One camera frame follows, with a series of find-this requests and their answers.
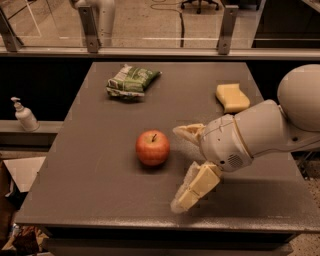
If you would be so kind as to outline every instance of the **pump bottle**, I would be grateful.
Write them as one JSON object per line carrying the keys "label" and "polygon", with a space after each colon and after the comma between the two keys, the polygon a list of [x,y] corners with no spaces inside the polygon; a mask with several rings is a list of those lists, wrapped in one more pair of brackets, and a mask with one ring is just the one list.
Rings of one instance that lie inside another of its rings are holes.
{"label": "pump bottle", "polygon": [[20,99],[12,97],[11,100],[14,102],[14,107],[16,108],[16,118],[20,121],[22,127],[27,132],[35,131],[39,128],[40,123],[37,121],[33,113],[29,108],[26,108],[18,102]]}

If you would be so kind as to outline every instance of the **apple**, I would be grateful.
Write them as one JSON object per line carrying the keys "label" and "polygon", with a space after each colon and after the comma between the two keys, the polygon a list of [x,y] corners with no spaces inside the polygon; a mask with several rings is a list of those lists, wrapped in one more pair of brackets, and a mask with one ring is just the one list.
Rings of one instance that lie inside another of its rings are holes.
{"label": "apple", "polygon": [[170,143],[159,130],[148,130],[140,134],[136,141],[136,153],[147,166],[162,164],[169,156]]}

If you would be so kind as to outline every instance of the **glass wall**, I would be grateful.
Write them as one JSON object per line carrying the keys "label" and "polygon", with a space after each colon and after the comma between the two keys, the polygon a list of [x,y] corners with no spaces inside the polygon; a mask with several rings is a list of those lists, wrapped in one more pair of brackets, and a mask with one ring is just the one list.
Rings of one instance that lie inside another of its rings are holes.
{"label": "glass wall", "polygon": [[85,47],[77,6],[89,4],[102,47],[217,48],[224,7],[237,4],[232,49],[320,48],[320,2],[305,1],[222,0],[219,10],[203,1],[201,13],[197,1],[176,0],[0,0],[0,6],[28,47]]}

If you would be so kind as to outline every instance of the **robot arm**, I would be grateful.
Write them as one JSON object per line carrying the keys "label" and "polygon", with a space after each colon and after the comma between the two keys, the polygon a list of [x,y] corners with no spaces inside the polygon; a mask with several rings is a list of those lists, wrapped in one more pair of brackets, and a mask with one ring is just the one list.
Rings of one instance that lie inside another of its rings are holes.
{"label": "robot arm", "polygon": [[109,46],[115,17],[114,0],[70,0],[70,2],[75,9],[88,5],[97,9],[98,35],[102,46]]}
{"label": "robot arm", "polygon": [[236,115],[224,115],[206,126],[174,128],[176,135],[199,147],[207,162],[190,166],[171,210],[187,211],[217,186],[221,178],[218,169],[236,171],[272,152],[319,149],[319,95],[320,65],[307,65],[294,69],[280,83],[280,106],[266,100]]}
{"label": "robot arm", "polygon": [[264,154],[320,148],[319,81],[320,65],[294,69],[279,85],[280,106],[267,100],[210,122],[199,139],[201,153],[235,171]]}

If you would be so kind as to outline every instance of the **green bag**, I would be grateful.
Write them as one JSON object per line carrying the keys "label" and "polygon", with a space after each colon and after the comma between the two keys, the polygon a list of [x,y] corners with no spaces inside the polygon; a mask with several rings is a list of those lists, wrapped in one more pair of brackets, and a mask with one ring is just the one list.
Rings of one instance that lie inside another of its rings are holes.
{"label": "green bag", "polygon": [[159,71],[125,64],[114,78],[108,80],[107,92],[110,96],[124,99],[144,96],[145,89],[159,74]]}

